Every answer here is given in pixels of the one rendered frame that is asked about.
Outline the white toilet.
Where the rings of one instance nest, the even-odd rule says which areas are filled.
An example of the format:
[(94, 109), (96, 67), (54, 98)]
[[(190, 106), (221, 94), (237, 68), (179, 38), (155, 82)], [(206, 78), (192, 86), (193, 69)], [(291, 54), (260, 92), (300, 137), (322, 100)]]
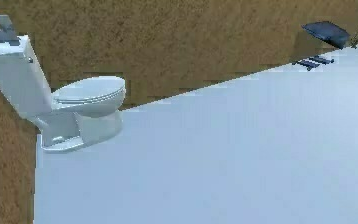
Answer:
[(89, 77), (53, 91), (27, 35), (0, 41), (0, 91), (21, 118), (39, 129), (39, 145), (49, 153), (100, 143), (122, 127), (123, 78)]

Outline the dark blue bars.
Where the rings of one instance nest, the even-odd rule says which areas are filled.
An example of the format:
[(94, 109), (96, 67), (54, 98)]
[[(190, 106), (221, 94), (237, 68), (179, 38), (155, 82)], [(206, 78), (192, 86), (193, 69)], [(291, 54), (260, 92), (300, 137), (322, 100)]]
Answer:
[(331, 64), (334, 62), (334, 59), (326, 59), (324, 57), (320, 57), (320, 56), (313, 56), (313, 57), (308, 57), (307, 59), (302, 59), (299, 61), (294, 61), (293, 65), (301, 65), (304, 66), (308, 71), (319, 67), (320, 65), (327, 65), (327, 64)]

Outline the grey object on toilet tank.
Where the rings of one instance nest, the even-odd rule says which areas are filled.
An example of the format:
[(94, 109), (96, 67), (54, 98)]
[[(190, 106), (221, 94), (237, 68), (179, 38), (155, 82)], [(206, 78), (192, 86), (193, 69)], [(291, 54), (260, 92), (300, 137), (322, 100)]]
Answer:
[(0, 14), (0, 43), (8, 43), (10, 46), (20, 45), (20, 38), (7, 14)]

